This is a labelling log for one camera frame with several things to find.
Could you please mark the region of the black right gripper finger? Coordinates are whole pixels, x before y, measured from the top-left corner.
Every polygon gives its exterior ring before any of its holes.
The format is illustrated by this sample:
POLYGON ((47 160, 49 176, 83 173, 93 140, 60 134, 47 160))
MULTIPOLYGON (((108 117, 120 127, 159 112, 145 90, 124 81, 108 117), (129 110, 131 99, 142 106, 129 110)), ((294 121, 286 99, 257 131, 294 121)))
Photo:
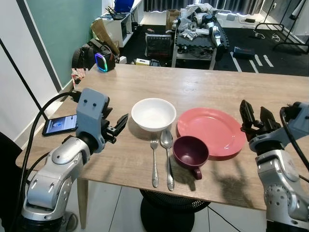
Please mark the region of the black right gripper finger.
POLYGON ((242 100, 240 103, 240 115, 243 128, 258 126, 259 121, 255 119, 253 107, 247 100, 242 100))
POLYGON ((276 119, 272 112, 264 106, 260 108, 260 120, 264 126, 276 126, 276 119))

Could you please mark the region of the dark cup with handle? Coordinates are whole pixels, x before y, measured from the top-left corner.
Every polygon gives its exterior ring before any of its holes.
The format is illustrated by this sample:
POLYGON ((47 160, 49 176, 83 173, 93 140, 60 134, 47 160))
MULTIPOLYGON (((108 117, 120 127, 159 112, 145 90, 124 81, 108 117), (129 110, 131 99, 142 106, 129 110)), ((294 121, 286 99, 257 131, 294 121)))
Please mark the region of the dark cup with handle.
POLYGON ((203 178, 200 168, 209 159, 209 149, 203 141, 193 136, 181 136, 173 143, 172 150, 181 167, 189 170, 196 180, 203 178))

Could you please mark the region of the white bowl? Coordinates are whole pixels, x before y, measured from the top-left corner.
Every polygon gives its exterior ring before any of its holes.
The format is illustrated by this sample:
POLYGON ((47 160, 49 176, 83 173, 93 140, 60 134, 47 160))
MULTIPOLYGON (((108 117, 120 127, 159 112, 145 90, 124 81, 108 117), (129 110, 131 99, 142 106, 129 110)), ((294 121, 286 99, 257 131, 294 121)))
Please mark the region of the white bowl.
POLYGON ((167 100, 150 98, 134 104, 130 115, 142 130, 159 132, 168 128, 175 121, 177 110, 167 100))

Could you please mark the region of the steel spoon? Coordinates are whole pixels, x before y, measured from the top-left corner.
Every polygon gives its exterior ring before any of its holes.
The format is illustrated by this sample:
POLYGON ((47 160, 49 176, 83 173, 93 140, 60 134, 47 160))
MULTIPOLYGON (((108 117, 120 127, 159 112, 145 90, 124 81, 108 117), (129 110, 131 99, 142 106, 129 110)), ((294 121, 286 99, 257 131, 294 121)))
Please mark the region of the steel spoon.
POLYGON ((163 130, 161 132, 160 143, 162 147, 165 148, 166 150, 167 187, 168 187, 168 190, 173 191, 175 182, 174 182, 171 157, 170 157, 170 149, 172 148, 172 144, 173 144, 173 136, 170 130, 163 130))

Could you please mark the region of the steel fork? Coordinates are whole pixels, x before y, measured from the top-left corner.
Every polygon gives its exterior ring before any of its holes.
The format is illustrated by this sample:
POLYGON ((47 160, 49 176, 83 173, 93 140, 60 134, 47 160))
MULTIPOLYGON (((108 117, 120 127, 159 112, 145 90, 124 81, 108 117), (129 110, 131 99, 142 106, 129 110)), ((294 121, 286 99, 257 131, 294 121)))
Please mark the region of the steel fork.
POLYGON ((150 148, 152 149, 152 158, 153 158, 153 164, 152 164, 152 186, 153 188, 157 188, 159 185, 159 177, 157 172, 157 160, 156 160, 156 149, 159 142, 157 139, 152 138, 150 140, 150 148))

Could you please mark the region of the black bag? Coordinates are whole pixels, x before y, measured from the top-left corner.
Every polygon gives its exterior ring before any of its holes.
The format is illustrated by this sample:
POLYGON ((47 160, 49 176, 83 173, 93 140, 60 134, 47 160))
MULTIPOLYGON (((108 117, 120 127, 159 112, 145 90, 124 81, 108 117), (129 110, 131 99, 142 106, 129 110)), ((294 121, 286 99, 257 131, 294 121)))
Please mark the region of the black bag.
POLYGON ((95 47, 90 44, 84 44, 73 53, 71 68, 89 71, 95 65, 95 53, 95 47))

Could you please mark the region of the dark blue case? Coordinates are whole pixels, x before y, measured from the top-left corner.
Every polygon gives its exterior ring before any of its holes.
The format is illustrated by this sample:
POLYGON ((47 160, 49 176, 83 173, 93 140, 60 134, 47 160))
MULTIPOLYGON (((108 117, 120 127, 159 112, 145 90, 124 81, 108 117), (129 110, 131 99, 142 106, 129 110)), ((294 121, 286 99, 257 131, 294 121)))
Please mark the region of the dark blue case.
POLYGON ((232 56, 237 59, 254 59, 255 51, 254 49, 235 46, 232 56))

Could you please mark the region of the light wooden table leg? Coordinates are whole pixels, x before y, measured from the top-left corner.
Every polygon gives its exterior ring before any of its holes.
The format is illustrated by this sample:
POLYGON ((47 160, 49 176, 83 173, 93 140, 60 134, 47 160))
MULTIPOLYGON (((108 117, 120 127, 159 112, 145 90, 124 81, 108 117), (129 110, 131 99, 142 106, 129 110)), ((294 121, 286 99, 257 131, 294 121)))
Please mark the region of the light wooden table leg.
POLYGON ((82 230, 86 229, 86 224, 87 224, 88 193, 89 193, 88 180, 83 179, 83 178, 77 179, 79 219, 80 219, 80 228, 82 228, 82 230))

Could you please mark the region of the black metal rack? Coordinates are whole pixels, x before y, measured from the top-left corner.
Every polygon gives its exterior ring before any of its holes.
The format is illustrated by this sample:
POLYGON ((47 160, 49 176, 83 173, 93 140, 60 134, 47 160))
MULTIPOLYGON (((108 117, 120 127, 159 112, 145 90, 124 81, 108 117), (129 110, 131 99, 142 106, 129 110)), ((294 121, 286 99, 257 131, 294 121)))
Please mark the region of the black metal rack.
POLYGON ((273 39, 276 44, 272 47, 272 49, 277 49, 281 45, 289 45, 289 46, 296 46, 301 51, 303 51, 306 55, 309 54, 309 44, 295 36, 290 29, 284 24, 280 23, 267 23, 261 22, 258 23, 254 28, 253 32, 256 38, 260 39, 267 39, 268 37, 265 36, 263 33, 258 32, 260 26, 265 25, 267 29, 272 31, 270 38, 273 39))

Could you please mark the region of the black crate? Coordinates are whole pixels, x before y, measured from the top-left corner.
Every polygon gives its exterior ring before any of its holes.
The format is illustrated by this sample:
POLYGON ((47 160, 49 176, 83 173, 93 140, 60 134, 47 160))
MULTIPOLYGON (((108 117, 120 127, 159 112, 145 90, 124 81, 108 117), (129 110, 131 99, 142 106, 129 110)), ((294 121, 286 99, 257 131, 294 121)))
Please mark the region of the black crate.
POLYGON ((145 34, 145 56, 148 58, 170 59, 172 56, 172 36, 145 34))

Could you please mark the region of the black cart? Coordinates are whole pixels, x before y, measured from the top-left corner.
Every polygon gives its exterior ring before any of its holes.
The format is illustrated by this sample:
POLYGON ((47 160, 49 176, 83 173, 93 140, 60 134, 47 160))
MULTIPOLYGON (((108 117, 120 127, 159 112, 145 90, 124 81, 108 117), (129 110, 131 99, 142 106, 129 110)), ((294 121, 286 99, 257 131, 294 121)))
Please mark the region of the black cart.
POLYGON ((176 29, 173 38, 171 66, 175 68, 177 60, 208 60, 208 69, 213 70, 216 62, 222 60, 229 51, 229 40, 219 22, 207 23, 204 29, 198 28, 192 40, 176 29))

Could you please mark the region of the black round stool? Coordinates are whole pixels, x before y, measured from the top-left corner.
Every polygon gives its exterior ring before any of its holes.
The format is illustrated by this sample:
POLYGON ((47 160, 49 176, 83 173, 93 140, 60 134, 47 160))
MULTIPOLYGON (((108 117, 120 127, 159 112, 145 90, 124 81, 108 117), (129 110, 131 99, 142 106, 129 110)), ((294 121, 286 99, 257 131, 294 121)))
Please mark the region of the black round stool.
POLYGON ((140 190, 140 218, 146 232, 192 232, 195 214, 208 205, 201 201, 156 191, 140 190))

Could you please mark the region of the grey robot lying down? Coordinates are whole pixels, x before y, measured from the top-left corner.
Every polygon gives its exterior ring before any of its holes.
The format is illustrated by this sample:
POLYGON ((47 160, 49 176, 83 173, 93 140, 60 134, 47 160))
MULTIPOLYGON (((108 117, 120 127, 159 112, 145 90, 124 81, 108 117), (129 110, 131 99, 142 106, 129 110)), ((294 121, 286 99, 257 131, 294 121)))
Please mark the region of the grey robot lying down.
POLYGON ((210 37, 211 42, 219 48, 223 46, 222 29, 218 25, 216 15, 220 9, 208 3, 188 5, 180 9, 180 16, 176 20, 176 29, 181 37, 190 41, 199 36, 210 37))

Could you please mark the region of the blue box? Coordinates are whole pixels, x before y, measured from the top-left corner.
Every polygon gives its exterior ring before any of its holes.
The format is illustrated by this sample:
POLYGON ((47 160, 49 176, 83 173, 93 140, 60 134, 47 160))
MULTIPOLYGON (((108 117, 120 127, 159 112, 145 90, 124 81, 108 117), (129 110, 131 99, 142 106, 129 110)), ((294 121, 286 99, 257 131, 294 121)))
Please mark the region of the blue box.
POLYGON ((114 0, 114 11, 117 13, 129 13, 135 0, 114 0))

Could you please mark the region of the open cardboard box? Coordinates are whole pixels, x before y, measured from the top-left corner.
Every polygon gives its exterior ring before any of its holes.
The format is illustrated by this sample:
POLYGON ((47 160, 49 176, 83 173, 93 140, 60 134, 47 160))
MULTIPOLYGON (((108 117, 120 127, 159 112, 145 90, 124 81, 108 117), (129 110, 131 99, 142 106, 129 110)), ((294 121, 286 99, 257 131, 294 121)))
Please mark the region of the open cardboard box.
POLYGON ((177 18, 180 15, 180 11, 176 9, 168 9, 167 10, 167 16, 166 16, 166 29, 173 29, 174 21, 177 20, 177 18))

